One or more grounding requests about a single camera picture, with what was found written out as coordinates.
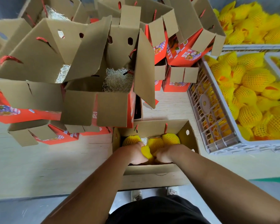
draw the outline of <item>sneaker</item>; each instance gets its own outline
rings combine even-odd
[[[131,192],[131,201],[138,201],[138,200],[142,200],[143,196],[142,196],[142,192],[141,190],[132,190]]]
[[[178,186],[167,187],[167,196],[169,196],[169,195],[179,196]]]

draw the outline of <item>pile of wrapped fruit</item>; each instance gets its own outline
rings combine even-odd
[[[225,44],[280,44],[280,15],[268,14],[258,2],[226,5],[215,14],[226,34]]]
[[[238,57],[236,52],[229,52],[217,60],[210,56],[205,56],[205,60],[243,138],[280,139],[280,81],[265,68],[264,53]],[[221,115],[215,113],[217,119],[224,116]]]
[[[160,137],[140,138],[138,135],[131,135],[124,139],[122,146],[133,145],[138,142],[143,142],[144,146],[141,147],[142,154],[148,159],[147,162],[141,165],[157,165],[160,164],[156,161],[156,154],[160,148],[168,145],[180,144],[177,135],[173,133],[166,133]]]

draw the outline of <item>table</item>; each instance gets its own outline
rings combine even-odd
[[[280,153],[207,154],[187,93],[156,92],[159,103],[143,106],[144,120],[189,119],[201,155],[246,179],[280,177]],[[112,136],[81,136],[78,141],[21,147],[0,123],[0,199],[70,194],[112,152]],[[188,184],[181,172],[124,176],[121,190]]]

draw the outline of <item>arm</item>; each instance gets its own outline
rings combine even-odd
[[[280,223],[280,201],[186,146],[164,148],[157,159],[178,165],[222,223]]]
[[[147,161],[141,142],[117,149],[42,224],[105,223],[126,167]]]

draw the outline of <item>gray floor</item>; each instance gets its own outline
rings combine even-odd
[[[280,200],[280,183],[251,182]],[[144,198],[155,195],[163,196],[165,195],[165,191],[165,188],[144,189],[142,190],[142,194]],[[181,197],[199,207],[205,218],[212,224],[220,223],[192,185],[180,186],[179,192]],[[0,224],[39,224],[65,198],[66,196],[58,196],[28,200],[0,201]],[[130,191],[118,192],[110,213],[130,201]]]

